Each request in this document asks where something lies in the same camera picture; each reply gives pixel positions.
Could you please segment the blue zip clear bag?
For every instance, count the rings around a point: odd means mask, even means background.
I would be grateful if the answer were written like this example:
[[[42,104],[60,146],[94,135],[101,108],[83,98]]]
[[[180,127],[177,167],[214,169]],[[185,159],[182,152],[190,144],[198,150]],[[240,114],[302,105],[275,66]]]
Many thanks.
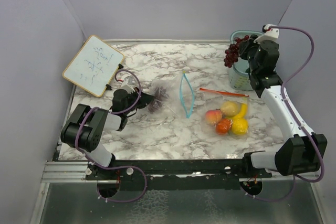
[[[183,119],[191,117],[195,103],[195,93],[185,71],[179,72],[173,79],[154,80],[151,85],[152,95],[154,95],[155,88],[158,86],[167,88],[169,98],[164,102],[164,107],[153,114]]]

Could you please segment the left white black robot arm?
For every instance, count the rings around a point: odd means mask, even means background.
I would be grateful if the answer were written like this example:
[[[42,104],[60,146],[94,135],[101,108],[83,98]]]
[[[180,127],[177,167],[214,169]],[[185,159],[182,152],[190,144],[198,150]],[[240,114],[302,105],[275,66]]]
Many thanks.
[[[129,113],[145,108],[153,100],[153,95],[134,88],[115,90],[112,106],[108,110],[79,104],[63,126],[60,140],[94,162],[102,178],[110,179],[116,172],[116,166],[112,163],[115,156],[100,143],[104,128],[107,126],[114,131],[122,131],[130,117]]]

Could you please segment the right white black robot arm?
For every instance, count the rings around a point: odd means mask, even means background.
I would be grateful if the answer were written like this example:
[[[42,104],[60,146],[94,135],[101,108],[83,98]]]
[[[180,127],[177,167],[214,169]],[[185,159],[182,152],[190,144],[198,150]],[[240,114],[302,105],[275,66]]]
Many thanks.
[[[275,71],[279,45],[251,35],[239,44],[239,56],[248,61],[250,85],[270,109],[285,140],[276,152],[246,153],[246,161],[241,164],[242,173],[254,177],[260,169],[268,169],[288,176],[322,170],[327,139],[305,124],[282,86],[283,81]]]

